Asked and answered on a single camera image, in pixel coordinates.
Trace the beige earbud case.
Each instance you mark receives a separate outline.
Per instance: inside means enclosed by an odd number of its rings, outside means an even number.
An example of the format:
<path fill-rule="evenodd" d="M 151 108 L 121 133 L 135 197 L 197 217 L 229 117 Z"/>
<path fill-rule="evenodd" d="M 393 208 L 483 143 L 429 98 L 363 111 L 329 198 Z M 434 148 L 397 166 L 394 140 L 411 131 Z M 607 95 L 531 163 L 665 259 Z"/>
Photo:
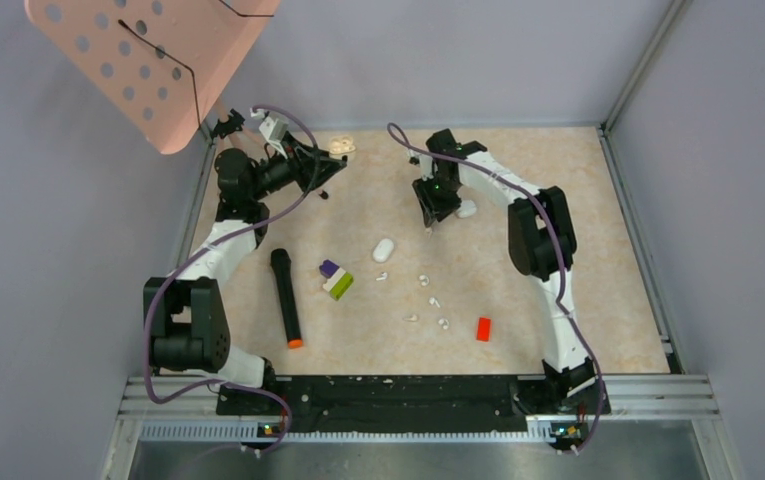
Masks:
<path fill-rule="evenodd" d="M 348 161 L 356 153 L 357 146 L 352 136 L 342 134 L 329 139 L 327 150 L 330 157 Z"/>

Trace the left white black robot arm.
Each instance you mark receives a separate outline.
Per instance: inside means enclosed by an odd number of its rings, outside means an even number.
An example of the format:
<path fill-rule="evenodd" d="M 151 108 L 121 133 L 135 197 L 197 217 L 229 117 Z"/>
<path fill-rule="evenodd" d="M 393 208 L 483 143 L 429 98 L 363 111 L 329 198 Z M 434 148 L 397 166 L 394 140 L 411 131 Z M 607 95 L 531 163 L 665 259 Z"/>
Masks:
<path fill-rule="evenodd" d="M 348 157 L 287 133 L 281 152 L 255 160 L 238 148 L 217 152 L 218 208 L 209 235 L 172 273 L 144 285 L 145 371 L 165 369 L 242 386 L 241 401 L 255 413 L 277 404 L 271 366 L 232 344 L 222 290 L 241 261 L 254 253 L 277 220 L 265 198 L 297 185 L 303 195 L 346 168 Z"/>

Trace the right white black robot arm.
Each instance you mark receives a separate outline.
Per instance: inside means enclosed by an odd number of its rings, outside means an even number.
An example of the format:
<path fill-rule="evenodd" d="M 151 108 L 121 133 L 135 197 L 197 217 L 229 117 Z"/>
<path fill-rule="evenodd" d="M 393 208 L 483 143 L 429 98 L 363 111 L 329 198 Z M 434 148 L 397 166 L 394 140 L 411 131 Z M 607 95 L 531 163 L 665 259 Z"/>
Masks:
<path fill-rule="evenodd" d="M 558 412 L 604 409 L 606 389 L 599 363 L 576 321 L 571 269 L 578 244 L 565 192 L 523 180 L 486 146 L 461 143 L 448 129 L 433 133 L 423 149 L 409 148 L 408 155 L 420 169 L 412 188 L 425 227 L 462 207 L 463 187 L 482 193 L 505 211 L 511 262 L 542 299 L 545 400 Z"/>

